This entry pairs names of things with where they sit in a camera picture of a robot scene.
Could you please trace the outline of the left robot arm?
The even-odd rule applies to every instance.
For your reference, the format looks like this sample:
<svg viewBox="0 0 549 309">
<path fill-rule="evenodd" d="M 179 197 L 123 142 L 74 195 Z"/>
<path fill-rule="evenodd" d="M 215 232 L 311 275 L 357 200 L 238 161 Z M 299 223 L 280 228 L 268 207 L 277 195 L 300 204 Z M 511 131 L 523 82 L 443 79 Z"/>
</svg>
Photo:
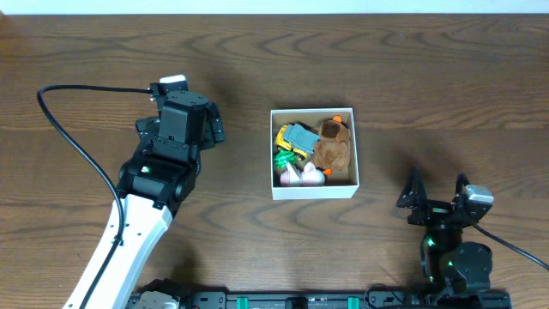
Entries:
<svg viewBox="0 0 549 309">
<path fill-rule="evenodd" d="M 120 170 L 106 229 L 68 308 L 122 308 L 145 262 L 195 187 L 200 152 L 224 140 L 216 104 L 190 99 L 160 105 L 136 121 L 140 144 Z"/>
</svg>

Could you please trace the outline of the brown plush toy with carrot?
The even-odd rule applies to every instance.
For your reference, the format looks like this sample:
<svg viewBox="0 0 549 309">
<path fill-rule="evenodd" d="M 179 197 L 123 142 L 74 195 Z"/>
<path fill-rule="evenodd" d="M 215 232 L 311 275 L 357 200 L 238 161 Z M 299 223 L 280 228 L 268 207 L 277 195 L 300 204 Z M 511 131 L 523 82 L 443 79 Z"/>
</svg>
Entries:
<svg viewBox="0 0 549 309">
<path fill-rule="evenodd" d="M 341 171 L 351 160 L 351 135 L 341 116 L 323 121 L 318 129 L 320 140 L 314 145 L 311 162 L 316 168 Z"/>
</svg>

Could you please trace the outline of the grey yellow toy truck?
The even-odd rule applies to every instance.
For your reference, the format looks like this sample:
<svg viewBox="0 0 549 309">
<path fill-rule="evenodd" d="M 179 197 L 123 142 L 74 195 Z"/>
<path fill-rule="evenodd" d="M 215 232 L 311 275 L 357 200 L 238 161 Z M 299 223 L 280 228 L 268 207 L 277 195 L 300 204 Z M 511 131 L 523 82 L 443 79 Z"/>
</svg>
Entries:
<svg viewBox="0 0 549 309">
<path fill-rule="evenodd" d="M 314 154 L 314 147 L 320 136 L 307 130 L 301 124 L 281 126 L 274 138 L 278 150 L 293 152 L 298 161 L 304 161 Z"/>
</svg>

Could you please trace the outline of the pink white duck toy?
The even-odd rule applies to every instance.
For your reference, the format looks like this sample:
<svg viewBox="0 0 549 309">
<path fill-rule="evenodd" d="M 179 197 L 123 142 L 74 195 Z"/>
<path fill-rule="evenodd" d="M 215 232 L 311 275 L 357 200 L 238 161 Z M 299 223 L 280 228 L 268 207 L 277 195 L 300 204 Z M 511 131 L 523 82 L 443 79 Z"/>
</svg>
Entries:
<svg viewBox="0 0 549 309">
<path fill-rule="evenodd" d="M 304 166 L 300 179 L 304 186 L 324 186 L 326 178 L 331 174 L 331 169 L 318 169 L 312 162 L 308 162 Z"/>
</svg>

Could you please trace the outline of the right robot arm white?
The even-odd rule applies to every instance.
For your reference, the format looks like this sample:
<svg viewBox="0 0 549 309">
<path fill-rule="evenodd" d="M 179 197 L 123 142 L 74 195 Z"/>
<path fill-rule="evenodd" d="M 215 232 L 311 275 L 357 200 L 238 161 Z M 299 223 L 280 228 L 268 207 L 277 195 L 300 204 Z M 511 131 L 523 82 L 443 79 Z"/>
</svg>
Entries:
<svg viewBox="0 0 549 309">
<path fill-rule="evenodd" d="M 490 288 L 492 251 L 462 240 L 463 229 L 478 223 L 492 208 L 493 194 L 460 174 L 451 201 L 430 199 L 420 171 L 414 167 L 396 203 L 410 209 L 410 225 L 425 229 L 419 250 L 421 267 L 430 284 L 419 292 L 430 305 L 456 302 Z"/>
</svg>

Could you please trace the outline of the green round lid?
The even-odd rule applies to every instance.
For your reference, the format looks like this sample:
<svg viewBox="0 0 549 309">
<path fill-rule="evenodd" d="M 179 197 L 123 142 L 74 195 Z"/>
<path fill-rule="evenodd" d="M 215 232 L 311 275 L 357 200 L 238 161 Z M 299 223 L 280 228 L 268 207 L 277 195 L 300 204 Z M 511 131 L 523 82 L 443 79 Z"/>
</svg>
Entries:
<svg viewBox="0 0 549 309">
<path fill-rule="evenodd" d="M 274 166 L 276 168 L 284 168 L 287 164 L 294 165 L 297 162 L 295 153 L 282 149 L 274 156 Z"/>
</svg>

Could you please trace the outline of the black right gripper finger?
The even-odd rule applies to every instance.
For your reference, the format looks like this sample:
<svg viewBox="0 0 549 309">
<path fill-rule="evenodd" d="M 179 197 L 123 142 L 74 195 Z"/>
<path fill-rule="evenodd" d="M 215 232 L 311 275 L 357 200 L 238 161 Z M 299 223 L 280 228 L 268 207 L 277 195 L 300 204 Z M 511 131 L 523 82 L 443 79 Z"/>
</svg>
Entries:
<svg viewBox="0 0 549 309">
<path fill-rule="evenodd" d="M 401 209 L 414 209 L 424 204 L 426 200 L 427 194 L 420 169 L 418 166 L 413 166 L 395 206 Z"/>
<path fill-rule="evenodd" d="M 459 173 L 455 181 L 454 201 L 460 201 L 467 197 L 467 186 L 470 184 L 465 173 Z"/>
</svg>

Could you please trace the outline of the small white rattle drum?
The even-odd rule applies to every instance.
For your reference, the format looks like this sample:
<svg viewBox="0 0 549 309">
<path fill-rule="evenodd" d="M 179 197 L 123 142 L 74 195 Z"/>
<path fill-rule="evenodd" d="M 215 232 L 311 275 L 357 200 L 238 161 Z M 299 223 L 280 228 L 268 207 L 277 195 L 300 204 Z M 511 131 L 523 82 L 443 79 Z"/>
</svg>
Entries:
<svg viewBox="0 0 549 309">
<path fill-rule="evenodd" d="M 301 172 L 293 164 L 287 163 L 286 170 L 280 175 L 281 186 L 297 187 L 302 185 Z"/>
</svg>

